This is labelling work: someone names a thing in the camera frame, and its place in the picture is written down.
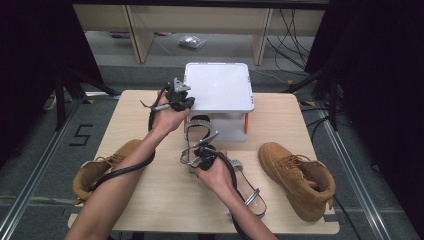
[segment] tan work boot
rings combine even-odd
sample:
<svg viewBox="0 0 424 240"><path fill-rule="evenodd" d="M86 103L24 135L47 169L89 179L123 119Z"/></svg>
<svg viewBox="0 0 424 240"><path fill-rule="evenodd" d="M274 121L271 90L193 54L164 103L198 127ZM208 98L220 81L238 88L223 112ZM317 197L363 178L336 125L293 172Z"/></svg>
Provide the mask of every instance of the tan work boot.
<svg viewBox="0 0 424 240"><path fill-rule="evenodd" d="M133 139L125 143L112 156L108 158L98 157L94 161L84 163L78 170L72 183L72 190L78 199L74 200L74 204L80 204L87 201L92 194L93 187L96 182L108 171L112 171L119 163L122 162L142 140Z"/></svg>
<svg viewBox="0 0 424 240"><path fill-rule="evenodd" d="M266 174L282 186L296 214L304 221L318 221L326 204L333 207L336 184L328 169L319 161L293 155L275 142L263 144L258 152Z"/></svg>

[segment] person's right hand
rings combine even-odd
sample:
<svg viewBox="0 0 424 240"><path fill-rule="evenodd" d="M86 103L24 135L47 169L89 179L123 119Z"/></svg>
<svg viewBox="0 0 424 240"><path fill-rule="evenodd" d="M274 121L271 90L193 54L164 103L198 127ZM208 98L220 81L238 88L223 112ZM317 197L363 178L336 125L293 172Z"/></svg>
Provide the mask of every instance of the person's right hand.
<svg viewBox="0 0 424 240"><path fill-rule="evenodd" d="M158 106L169 102L165 95L166 91L161 95ZM190 109L176 112L171 107L166 108L156 113L153 128L162 131L167 135L168 133L176 130L189 114Z"/></svg>
<svg viewBox="0 0 424 240"><path fill-rule="evenodd" d="M227 151L221 151L224 156L227 156ZM210 190L214 191L217 195L224 194L233 189L230 171L225 160L217 157L207 171L196 168L196 175L202 183Z"/></svg>

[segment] white plastic container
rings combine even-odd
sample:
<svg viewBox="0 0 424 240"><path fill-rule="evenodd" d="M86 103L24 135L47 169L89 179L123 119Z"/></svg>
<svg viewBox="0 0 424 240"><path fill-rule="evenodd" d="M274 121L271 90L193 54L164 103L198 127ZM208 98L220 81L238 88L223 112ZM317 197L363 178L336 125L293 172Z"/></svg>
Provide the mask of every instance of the white plastic container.
<svg viewBox="0 0 424 240"><path fill-rule="evenodd" d="M196 100L191 115L207 115L214 141L244 142L248 113L255 109L249 70L243 63L188 63L184 83L191 87L188 97Z"/></svg>

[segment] strappy sandal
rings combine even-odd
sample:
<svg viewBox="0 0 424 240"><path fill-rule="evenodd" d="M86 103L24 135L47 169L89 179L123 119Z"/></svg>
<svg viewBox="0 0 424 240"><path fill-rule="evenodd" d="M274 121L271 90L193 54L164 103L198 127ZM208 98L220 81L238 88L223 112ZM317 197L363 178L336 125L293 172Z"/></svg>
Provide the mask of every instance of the strappy sandal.
<svg viewBox="0 0 424 240"><path fill-rule="evenodd" d="M192 117L185 126L187 149L182 152L180 161L189 165L190 173L194 173L195 168L202 162L201 157L195 154L195 146L210 136L211 127L209 117L206 115ZM267 206L259 195L259 188L253 188L247 181L246 176L243 174L243 165L239 160L229 160L229 162L233 167L237 191L240 193L240 197L243 198L245 204L249 206L256 216L262 218L265 215Z"/></svg>
<svg viewBox="0 0 424 240"><path fill-rule="evenodd" d="M244 203L249 206L250 210L252 210L256 216L262 218L265 216L267 206L261 195L259 195L259 188L255 189L247 180L243 173L243 165L239 160L235 159L230 162L236 175L237 190L243 197Z"/></svg>
<svg viewBox="0 0 424 240"><path fill-rule="evenodd" d="M187 149L185 157L181 158L181 162L189 165L189 171L194 173L194 168L200 163L200 157L194 153L194 146L203 139L210 136L212 125L207 115L193 116L185 125L184 139L187 141Z"/></svg>

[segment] black cable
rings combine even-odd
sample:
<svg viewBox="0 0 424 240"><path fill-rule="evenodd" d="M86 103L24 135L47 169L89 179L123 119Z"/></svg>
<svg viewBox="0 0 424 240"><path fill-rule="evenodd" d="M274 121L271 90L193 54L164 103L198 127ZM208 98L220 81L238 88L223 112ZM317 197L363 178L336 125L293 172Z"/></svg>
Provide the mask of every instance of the black cable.
<svg viewBox="0 0 424 240"><path fill-rule="evenodd" d="M307 111L315 111L315 110L328 110L328 108L309 108L309 109L302 109L301 112L307 112Z"/></svg>
<svg viewBox="0 0 424 240"><path fill-rule="evenodd" d="M314 135L315 135L315 132L316 132L316 131L317 131L317 129L318 129L318 126L319 126L321 123L323 123L323 122L325 122L326 120L328 120L328 119L330 119L330 116L325 116L325 117L323 117L323 118L321 118L321 119L319 119L319 120L318 120L318 122L317 122L317 124L315 125L314 130L312 131L312 134L311 134L311 142L314 142Z"/></svg>
<svg viewBox="0 0 424 240"><path fill-rule="evenodd" d="M298 62L296 62L293 58L291 58L291 57L289 57L289 56L287 56L285 53L283 53L283 52L281 52L280 51L280 46L281 46L281 42L280 42L280 45L278 46L278 48L277 47L275 47L274 46L274 44L272 44L271 43L271 41L269 40L269 38L267 38L266 39L267 41L268 41L268 43L271 45L271 47L276 51L276 53L278 53L278 54L280 54L281 56L283 56L284 58L286 58L287 60L289 60L290 62L292 62L293 64L295 64L296 66L298 66L299 68L301 68L302 70L304 70L305 69L305 67L302 65L302 64L300 64L300 63L298 63Z"/></svg>
<svg viewBox="0 0 424 240"><path fill-rule="evenodd" d="M304 48L304 47L302 46L302 44L300 44L299 40L297 39L297 34L296 34L296 25L295 25L295 22L294 22L295 9L292 9L292 20L291 20L291 22L290 22L290 25L287 25L286 19L284 18L284 15L283 15L283 12L282 12L282 10L281 10L281 9L280 9L280 15L281 15L281 18L283 19L284 25L285 25L285 27L286 27L286 29L287 29L286 35L284 36L284 38L283 38L283 41L282 41L282 42L284 42L284 40L286 39L287 35L289 35L289 36L290 36L290 38L291 38L291 40L292 40L292 41L293 41L293 43L295 44L297 51L292 50L291 48L287 47L287 46L286 46L286 45L284 45L284 44L283 44L283 45L284 45L287 49L291 50L292 52L298 53L298 54L299 54L299 56L300 56L300 58L301 58L301 60L302 60L302 62L303 62L303 64L304 64L304 65L306 65L306 61L305 61L305 59L303 58L303 56L306 56L306 55L305 55L305 54L303 54L303 53L301 52L301 50L300 50L299 46L300 46L302 49L304 49L307 53L309 53L309 51L308 51L308 50L306 50L306 48ZM293 37L293 35L292 35L292 34L291 34L291 32L290 32L290 30L291 30L291 27L292 27L292 26L293 26L293 33L294 33L294 37Z"/></svg>
<svg viewBox="0 0 424 240"><path fill-rule="evenodd" d="M340 206L340 209L342 210L343 214L345 215L347 221L349 222L350 226L352 226L353 231L356 234L356 237L361 240L361 236L358 233L358 230L356 229L355 225L352 222L352 219L350 219L349 214L347 214L346 210L344 209L343 205L340 203L339 199L337 199L336 195L333 195L334 200L336 200L337 204Z"/></svg>
<svg viewBox="0 0 424 240"><path fill-rule="evenodd" d="M284 69L282 69L279 65L278 65L278 63L277 63L277 53L281 53L281 54L284 54L284 53L282 53L282 52L280 52L270 41L269 41L269 39L267 38L267 41L268 41L268 43L269 44L271 44L271 46L274 48L274 50L276 51L275 52L275 55L274 55L274 62L275 62L275 66L277 66L277 68L278 69L280 69L281 71L283 71L283 72L286 72L286 73L290 73L290 74L294 74L294 75L299 75L299 76L303 76L303 77L307 77L307 76L309 76L308 74L301 74L301 73L296 73L296 72L291 72L291 71L287 71L287 70L284 70Z"/></svg>
<svg viewBox="0 0 424 240"><path fill-rule="evenodd" d="M167 86L167 87L164 87L164 88L162 88L162 90L160 91L160 93L158 94L158 97L156 98L156 101L153 103L153 107L156 107L158 104L159 104L159 100L160 100L160 98L162 97L162 94L165 92L165 90L166 89L169 89L169 86ZM149 122L148 122L148 126L147 126L147 128L148 128L148 130L149 130L149 132L152 130L152 128L153 128L153 121L154 121L154 118L155 118L155 115L156 115L156 111L153 111L153 110L151 110L150 111L150 115L149 115ZM122 168L122 169L118 169L118 170L116 170L116 171L113 171L113 172L110 172L110 173L108 173L108 174L106 174L106 175L104 175L99 181L97 181L96 182L96 184L94 185L94 188L93 188L93 192L102 184L102 183L104 183L104 182L106 182L107 180L110 180L110 179L112 179L112 178L114 178L114 177L117 177L117 176L119 176L119 175L122 175L122 174L125 174L125 173L129 173L129 172L133 172L133 171L136 171L136 170L138 170L138 169L141 169L141 168L144 168L144 167L146 167L147 165L149 165L150 163L152 163L153 162L153 160L155 159L155 153L156 153L156 150L154 150L153 151L153 153L144 161L144 162L141 162L141 163L138 163L138 164L136 164L136 165L133 165L133 166L129 166L129 167L126 167L126 168Z"/></svg>
<svg viewBox="0 0 424 240"><path fill-rule="evenodd" d="M317 122L319 122L319 121L321 121L321 120L322 120L322 118L320 118L320 119L318 119L318 120L315 120L315 121L313 121L313 122L309 123L308 125L306 125L306 127L308 128L308 127L310 127L310 126L314 125L315 123L317 123Z"/></svg>

